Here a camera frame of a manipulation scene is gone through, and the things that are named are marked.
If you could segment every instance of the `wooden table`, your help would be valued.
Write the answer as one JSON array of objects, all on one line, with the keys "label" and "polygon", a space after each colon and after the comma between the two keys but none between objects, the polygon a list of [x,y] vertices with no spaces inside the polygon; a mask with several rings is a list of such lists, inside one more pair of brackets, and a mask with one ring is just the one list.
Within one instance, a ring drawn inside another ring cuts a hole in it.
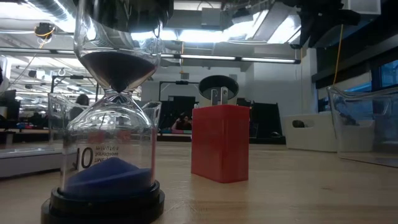
[{"label": "wooden table", "polygon": [[[166,194],[155,223],[397,223],[398,169],[327,152],[251,145],[249,181],[190,173],[190,144],[160,142],[156,177]],[[59,173],[0,181],[0,223],[40,223]]]}]

